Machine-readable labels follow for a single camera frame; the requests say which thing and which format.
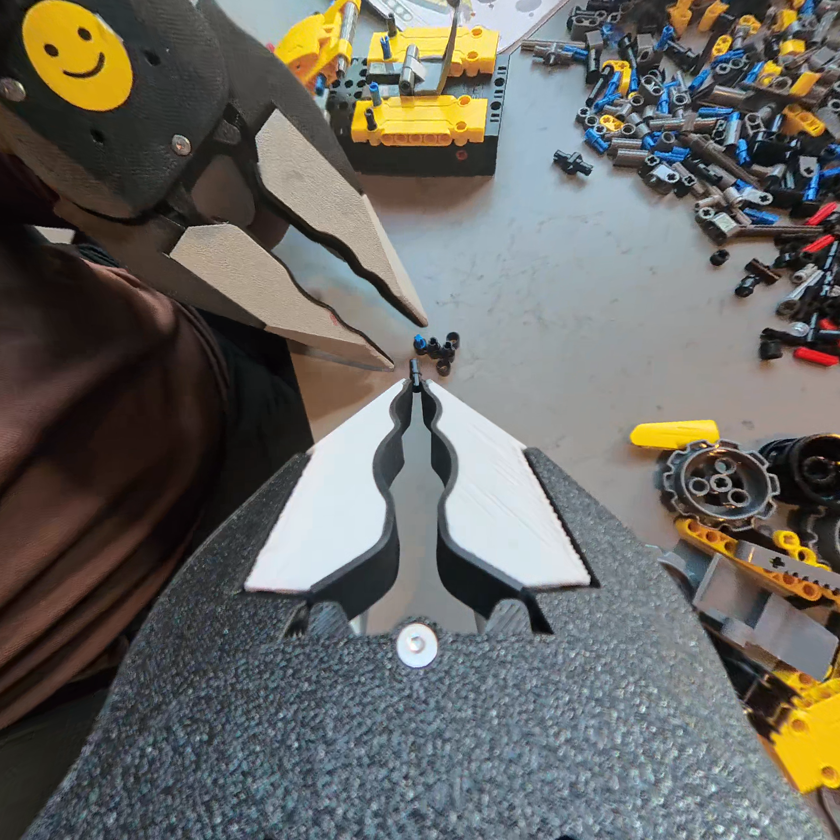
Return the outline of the instruction booklet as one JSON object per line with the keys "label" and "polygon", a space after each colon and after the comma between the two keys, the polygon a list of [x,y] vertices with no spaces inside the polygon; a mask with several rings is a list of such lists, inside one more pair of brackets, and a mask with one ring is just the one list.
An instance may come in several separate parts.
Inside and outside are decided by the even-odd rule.
{"label": "instruction booklet", "polygon": [[[382,18],[393,14],[399,29],[447,27],[454,8],[447,1],[366,1]],[[515,46],[543,25],[569,1],[461,1],[460,26],[481,26],[500,34],[500,48]]]}

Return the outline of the yellow curved panel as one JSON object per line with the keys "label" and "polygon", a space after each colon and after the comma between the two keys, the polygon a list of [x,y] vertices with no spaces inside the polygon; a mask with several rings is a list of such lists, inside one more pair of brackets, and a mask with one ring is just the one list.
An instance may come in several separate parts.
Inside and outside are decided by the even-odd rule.
{"label": "yellow curved panel", "polygon": [[629,442],[640,448],[678,450],[696,441],[716,444],[721,439],[717,424],[710,419],[641,423],[629,435]]}

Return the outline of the pile of small building parts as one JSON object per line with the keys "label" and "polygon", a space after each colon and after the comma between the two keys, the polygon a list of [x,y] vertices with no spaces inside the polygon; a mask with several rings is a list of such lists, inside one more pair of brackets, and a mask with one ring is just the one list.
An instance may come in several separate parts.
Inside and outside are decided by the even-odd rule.
{"label": "pile of small building parts", "polygon": [[778,327],[758,357],[837,368],[839,357],[838,2],[586,2],[565,38],[524,39],[546,67],[585,69],[583,143],[652,192],[692,196],[722,267],[768,239],[733,296],[782,280]]}

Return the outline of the pile of yellow beams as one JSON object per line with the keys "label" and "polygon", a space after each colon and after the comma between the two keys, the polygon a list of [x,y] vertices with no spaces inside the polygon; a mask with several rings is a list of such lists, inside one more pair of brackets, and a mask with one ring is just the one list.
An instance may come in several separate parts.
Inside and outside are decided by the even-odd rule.
{"label": "pile of yellow beams", "polygon": [[788,595],[688,544],[661,560],[712,637],[759,739],[803,794],[838,790],[838,604]]}

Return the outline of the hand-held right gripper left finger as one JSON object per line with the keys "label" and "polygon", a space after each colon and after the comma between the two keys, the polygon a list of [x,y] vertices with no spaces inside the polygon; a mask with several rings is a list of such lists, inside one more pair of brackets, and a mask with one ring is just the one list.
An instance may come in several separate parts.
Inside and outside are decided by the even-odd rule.
{"label": "hand-held right gripper left finger", "polygon": [[400,558],[391,485],[412,409],[411,382],[399,381],[310,448],[247,592],[335,602],[354,620],[391,589]]}

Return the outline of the yellow toy vehicle model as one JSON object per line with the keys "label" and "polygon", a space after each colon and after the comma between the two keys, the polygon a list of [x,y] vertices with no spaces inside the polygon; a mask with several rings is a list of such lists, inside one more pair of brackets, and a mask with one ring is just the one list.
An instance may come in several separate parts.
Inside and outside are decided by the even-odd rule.
{"label": "yellow toy vehicle model", "polygon": [[508,63],[471,2],[330,2],[267,48],[365,175],[491,177]]}

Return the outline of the grey desk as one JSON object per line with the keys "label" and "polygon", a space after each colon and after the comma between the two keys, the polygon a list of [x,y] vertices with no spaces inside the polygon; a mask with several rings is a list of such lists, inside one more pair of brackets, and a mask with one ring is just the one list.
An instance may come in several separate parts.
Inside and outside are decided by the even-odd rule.
{"label": "grey desk", "polygon": [[[516,52],[508,74],[493,178],[366,176],[365,189],[429,317],[423,334],[460,335],[442,385],[670,550],[657,451],[631,446],[631,430],[712,419],[750,447],[837,433],[838,369],[759,361],[790,284],[732,291],[772,244],[740,243],[712,267],[688,196],[658,196],[582,146],[581,68]],[[591,176],[562,173],[557,150],[581,153]]]}

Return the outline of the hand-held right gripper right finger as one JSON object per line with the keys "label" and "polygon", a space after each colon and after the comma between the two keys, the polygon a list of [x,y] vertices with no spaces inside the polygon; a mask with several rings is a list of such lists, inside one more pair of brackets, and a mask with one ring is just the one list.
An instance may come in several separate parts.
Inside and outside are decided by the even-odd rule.
{"label": "hand-held right gripper right finger", "polygon": [[423,384],[437,504],[437,572],[484,620],[500,602],[542,621],[537,594],[589,588],[594,575],[526,455],[527,447],[453,396]]}

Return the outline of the black wheel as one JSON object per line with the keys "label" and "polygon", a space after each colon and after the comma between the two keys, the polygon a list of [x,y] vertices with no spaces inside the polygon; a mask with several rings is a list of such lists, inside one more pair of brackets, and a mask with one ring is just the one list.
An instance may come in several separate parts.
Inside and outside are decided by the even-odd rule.
{"label": "black wheel", "polygon": [[835,509],[839,505],[839,435],[797,438],[788,455],[793,487],[808,503]]}

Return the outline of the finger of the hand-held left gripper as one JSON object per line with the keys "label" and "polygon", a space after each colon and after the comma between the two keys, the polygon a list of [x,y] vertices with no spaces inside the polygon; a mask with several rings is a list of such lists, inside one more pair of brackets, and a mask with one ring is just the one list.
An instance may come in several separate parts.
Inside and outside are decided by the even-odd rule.
{"label": "finger of the hand-held left gripper", "polygon": [[295,281],[285,264],[232,224],[189,227],[170,258],[261,322],[314,353],[372,371],[393,360]]}
{"label": "finger of the hand-held left gripper", "polygon": [[255,137],[264,193],[310,239],[330,247],[419,327],[425,309],[367,195],[359,192],[279,110]]}

